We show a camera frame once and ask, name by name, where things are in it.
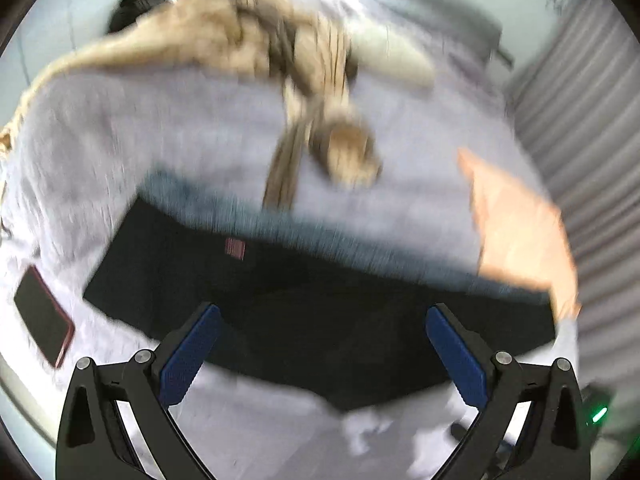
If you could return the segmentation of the black pants with patterned waistband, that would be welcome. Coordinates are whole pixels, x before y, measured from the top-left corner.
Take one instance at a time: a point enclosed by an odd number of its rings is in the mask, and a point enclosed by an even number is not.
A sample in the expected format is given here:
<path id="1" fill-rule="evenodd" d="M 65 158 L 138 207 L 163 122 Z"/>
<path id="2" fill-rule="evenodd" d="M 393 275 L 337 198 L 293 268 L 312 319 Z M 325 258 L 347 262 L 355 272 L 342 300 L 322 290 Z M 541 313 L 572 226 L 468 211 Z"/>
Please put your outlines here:
<path id="1" fill-rule="evenodd" d="M 157 340 L 211 302 L 224 330 L 210 362 L 311 391 L 342 412 L 446 380 L 424 330 L 433 304 L 517 356 L 555 337 L 543 292 L 263 211 L 167 172 L 141 185 L 84 296 Z"/>

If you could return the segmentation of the smartphone with red case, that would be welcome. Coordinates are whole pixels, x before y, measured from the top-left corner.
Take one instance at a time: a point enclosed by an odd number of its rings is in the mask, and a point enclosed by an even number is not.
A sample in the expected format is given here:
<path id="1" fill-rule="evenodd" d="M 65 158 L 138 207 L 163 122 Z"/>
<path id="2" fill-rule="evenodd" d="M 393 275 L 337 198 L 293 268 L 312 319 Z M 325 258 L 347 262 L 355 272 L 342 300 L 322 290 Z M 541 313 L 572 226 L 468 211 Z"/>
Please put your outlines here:
<path id="1" fill-rule="evenodd" d="M 40 353 L 50 367 L 57 370 L 70 348 L 75 325 L 35 266 L 25 271 L 14 302 Z"/>

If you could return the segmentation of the peach orange cloth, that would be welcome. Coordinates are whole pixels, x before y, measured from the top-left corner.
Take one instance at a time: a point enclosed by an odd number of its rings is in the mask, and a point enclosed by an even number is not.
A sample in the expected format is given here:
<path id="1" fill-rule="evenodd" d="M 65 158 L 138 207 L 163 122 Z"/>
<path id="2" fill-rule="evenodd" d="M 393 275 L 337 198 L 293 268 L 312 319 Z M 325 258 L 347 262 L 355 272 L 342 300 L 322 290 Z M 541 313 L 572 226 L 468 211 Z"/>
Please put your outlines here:
<path id="1" fill-rule="evenodd" d="M 559 208 L 466 148 L 458 165 L 480 234 L 478 274 L 548 292 L 556 320 L 577 318 L 577 268 Z"/>

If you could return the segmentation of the lavender embossed plush blanket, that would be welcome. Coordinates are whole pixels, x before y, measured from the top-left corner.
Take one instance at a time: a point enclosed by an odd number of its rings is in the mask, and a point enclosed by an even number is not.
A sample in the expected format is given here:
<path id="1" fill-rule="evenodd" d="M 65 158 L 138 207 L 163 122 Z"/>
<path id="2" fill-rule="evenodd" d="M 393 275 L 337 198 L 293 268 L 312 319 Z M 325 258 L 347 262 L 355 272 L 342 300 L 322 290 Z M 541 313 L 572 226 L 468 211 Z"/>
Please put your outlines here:
<path id="1" fill-rule="evenodd" d="M 471 273 L 480 242 L 459 148 L 544 187 L 484 65 L 448 39 L 412 36 L 435 60 L 432 90 L 365 70 L 352 92 L 384 159 L 378 183 L 349 192 L 305 162 L 294 212 Z M 273 84 L 195 66 L 78 72 L 40 91 L 6 172 L 13 240 L 1 249 L 1 353 L 49 422 L 80 358 L 118 362 L 156 343 L 82 296 L 140 183 L 163 169 L 258 206 L 283 123 Z M 75 325 L 57 370 L 14 302 L 29 266 Z M 172 414 L 221 479 L 412 479 L 434 474 L 451 450 L 450 422 L 473 412 L 446 385 L 343 416 L 304 390 L 206 365 Z"/>

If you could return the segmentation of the white knitted pillow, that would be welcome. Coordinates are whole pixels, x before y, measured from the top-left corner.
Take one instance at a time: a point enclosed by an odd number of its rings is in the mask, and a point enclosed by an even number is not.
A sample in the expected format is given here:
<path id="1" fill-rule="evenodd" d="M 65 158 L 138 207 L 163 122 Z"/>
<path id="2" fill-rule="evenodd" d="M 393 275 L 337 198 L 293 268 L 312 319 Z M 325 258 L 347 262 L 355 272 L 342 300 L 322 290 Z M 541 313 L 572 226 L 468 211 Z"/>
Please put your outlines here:
<path id="1" fill-rule="evenodd" d="M 435 66 L 414 41 L 393 26 L 370 18 L 348 18 L 344 27 L 358 65 L 422 88 L 432 88 Z"/>

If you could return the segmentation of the beige striped fleece robe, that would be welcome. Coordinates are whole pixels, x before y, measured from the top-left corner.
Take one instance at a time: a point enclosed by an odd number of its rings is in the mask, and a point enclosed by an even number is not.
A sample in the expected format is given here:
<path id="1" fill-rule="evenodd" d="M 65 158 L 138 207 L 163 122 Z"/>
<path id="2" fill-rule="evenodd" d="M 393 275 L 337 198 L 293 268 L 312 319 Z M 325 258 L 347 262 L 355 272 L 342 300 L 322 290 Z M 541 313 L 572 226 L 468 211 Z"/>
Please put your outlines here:
<path id="1" fill-rule="evenodd" d="M 137 24 L 57 58 L 21 95 L 1 130 L 1 155 L 13 151 L 30 103 L 54 77 L 149 64 L 198 64 L 280 84 L 286 123 L 266 180 L 266 208 L 292 208 L 303 154 L 345 188 L 370 186 L 381 173 L 374 135 L 349 99 L 358 64 L 348 32 L 290 0 L 163 3 Z"/>

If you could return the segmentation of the black bag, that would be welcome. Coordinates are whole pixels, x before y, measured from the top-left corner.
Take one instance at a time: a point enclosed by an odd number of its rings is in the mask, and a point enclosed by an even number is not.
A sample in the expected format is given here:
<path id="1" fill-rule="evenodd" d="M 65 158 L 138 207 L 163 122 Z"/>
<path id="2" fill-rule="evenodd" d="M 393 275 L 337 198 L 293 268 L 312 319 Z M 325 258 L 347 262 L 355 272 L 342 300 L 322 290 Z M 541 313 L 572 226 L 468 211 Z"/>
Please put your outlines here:
<path id="1" fill-rule="evenodd" d="M 114 34 L 134 24 L 141 15 L 147 14 L 169 0 L 119 0 L 111 13 L 106 32 Z"/>

